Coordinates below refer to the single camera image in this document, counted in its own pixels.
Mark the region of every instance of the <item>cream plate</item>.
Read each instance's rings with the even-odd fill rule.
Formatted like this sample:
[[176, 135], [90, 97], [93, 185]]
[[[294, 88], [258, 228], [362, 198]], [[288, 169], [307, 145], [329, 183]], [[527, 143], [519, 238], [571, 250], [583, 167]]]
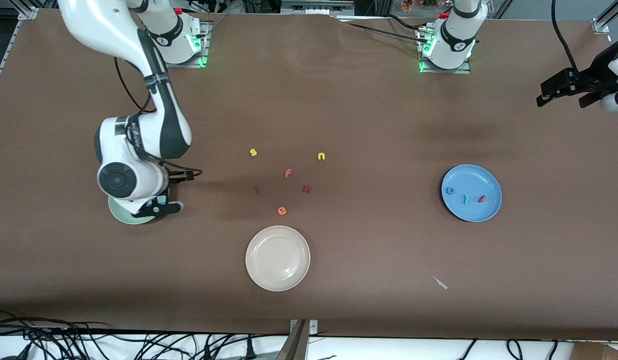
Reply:
[[307, 240], [293, 228], [275, 225], [257, 233], [244, 259], [256, 285], [270, 292], [289, 290], [309, 270], [311, 254]]

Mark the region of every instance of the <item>blue plate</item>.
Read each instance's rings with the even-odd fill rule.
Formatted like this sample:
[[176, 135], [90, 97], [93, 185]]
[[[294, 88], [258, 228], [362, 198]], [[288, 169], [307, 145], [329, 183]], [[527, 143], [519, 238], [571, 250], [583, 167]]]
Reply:
[[[478, 202], [482, 196], [487, 196], [486, 200]], [[503, 191], [489, 171], [477, 165], [458, 165], [442, 179], [442, 200], [455, 216], [480, 223], [501, 209]]]

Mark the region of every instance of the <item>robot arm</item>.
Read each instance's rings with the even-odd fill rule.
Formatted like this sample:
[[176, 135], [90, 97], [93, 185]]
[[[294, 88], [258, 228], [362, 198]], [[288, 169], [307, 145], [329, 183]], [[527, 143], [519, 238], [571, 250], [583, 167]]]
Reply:
[[600, 52], [589, 68], [576, 72], [565, 68], [540, 84], [538, 107], [563, 96], [585, 94], [579, 98], [581, 108], [600, 101], [605, 112], [618, 112], [618, 41]]
[[449, 16], [433, 23], [435, 38], [423, 55], [439, 68], [459, 68], [471, 55], [487, 10], [483, 0], [456, 0]]
[[200, 52], [192, 41], [192, 35], [200, 33], [199, 19], [176, 14], [169, 0], [126, 0], [126, 4], [138, 14], [166, 63], [181, 64]]
[[169, 185], [167, 169], [154, 160], [181, 157], [191, 145], [190, 127], [161, 53], [147, 32], [137, 27], [126, 2], [59, 0], [58, 5], [67, 29], [80, 43], [124, 59], [142, 74], [156, 107], [152, 113], [107, 118], [94, 138], [101, 162], [100, 189], [138, 214]]

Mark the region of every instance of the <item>cardboard box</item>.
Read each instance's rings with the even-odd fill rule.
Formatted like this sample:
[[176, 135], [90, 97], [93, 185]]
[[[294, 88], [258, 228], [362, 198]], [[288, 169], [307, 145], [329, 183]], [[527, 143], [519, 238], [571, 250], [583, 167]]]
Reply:
[[576, 342], [569, 360], [618, 360], [618, 350], [609, 344]]

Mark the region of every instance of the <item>brown tabletop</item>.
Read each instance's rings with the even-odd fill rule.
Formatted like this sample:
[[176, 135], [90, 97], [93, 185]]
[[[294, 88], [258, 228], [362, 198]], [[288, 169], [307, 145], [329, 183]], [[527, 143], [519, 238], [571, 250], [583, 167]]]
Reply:
[[[588, 22], [560, 26], [583, 69], [609, 45]], [[487, 21], [480, 38], [471, 75], [419, 73], [407, 39], [230, 15], [207, 68], [169, 71], [193, 132], [178, 163], [204, 174], [177, 187], [183, 212], [130, 226], [98, 189], [93, 137], [136, 109], [113, 59], [41, 10], [0, 77], [0, 307], [134, 329], [280, 333], [313, 318], [332, 335], [618, 340], [618, 114], [536, 107], [568, 66], [551, 23]], [[443, 205], [459, 164], [498, 179], [489, 221]], [[277, 224], [311, 249], [286, 292], [245, 269], [249, 241]]]

